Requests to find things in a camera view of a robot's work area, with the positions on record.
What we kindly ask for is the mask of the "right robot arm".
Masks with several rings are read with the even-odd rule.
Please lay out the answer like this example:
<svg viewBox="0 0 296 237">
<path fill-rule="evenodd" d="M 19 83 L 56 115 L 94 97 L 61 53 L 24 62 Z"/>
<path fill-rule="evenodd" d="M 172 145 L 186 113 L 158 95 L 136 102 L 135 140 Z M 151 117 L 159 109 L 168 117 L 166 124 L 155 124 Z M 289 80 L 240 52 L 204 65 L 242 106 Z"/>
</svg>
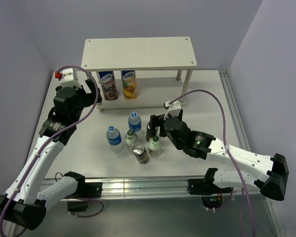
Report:
<svg viewBox="0 0 296 237">
<path fill-rule="evenodd" d="M 190 157 L 239 168 L 236 171 L 208 168 L 203 178 L 188 181 L 187 191 L 191 195 L 230 193 L 232 188 L 240 188 L 246 184 L 257 187 L 267 198 L 277 201 L 285 199 L 289 176 L 285 156 L 264 156 L 235 146 L 225 146 L 213 135 L 188 128 L 182 116 L 182 112 L 178 116 L 169 117 L 151 115 L 150 132 L 159 128 L 161 137 L 169 138 L 177 150 Z"/>
</svg>

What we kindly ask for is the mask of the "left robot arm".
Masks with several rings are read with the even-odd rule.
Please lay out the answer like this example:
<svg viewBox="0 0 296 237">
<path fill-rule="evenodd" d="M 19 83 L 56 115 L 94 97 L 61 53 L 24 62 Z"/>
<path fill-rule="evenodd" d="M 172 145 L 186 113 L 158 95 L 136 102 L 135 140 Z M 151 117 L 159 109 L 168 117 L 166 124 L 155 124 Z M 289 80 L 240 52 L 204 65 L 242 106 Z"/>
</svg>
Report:
<svg viewBox="0 0 296 237">
<path fill-rule="evenodd" d="M 87 79 L 90 93 L 83 87 L 58 86 L 54 106 L 39 131 L 35 148 L 14 183 L 0 195 L 0 231 L 9 221 L 28 230 L 36 229 L 47 211 L 68 196 L 82 197 L 85 177 L 69 171 L 60 181 L 40 191 L 39 188 L 57 155 L 67 145 L 76 126 L 85 118 L 84 108 L 95 108 L 101 99 L 96 82 Z"/>
</svg>

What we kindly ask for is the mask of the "black Schweppes can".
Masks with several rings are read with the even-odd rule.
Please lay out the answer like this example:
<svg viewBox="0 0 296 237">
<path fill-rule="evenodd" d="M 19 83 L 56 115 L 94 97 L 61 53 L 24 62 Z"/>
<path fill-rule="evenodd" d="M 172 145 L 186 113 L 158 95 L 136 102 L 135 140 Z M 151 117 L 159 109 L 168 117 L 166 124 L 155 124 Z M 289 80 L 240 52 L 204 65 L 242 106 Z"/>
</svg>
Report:
<svg viewBox="0 0 296 237">
<path fill-rule="evenodd" d="M 132 153 L 140 164 L 148 163 L 149 157 L 143 144 L 137 143 L 134 145 L 132 148 Z"/>
<path fill-rule="evenodd" d="M 153 136 L 154 135 L 153 135 L 151 128 L 150 128 L 150 122 L 148 122 L 146 125 L 146 141 L 148 142 Z"/>
</svg>

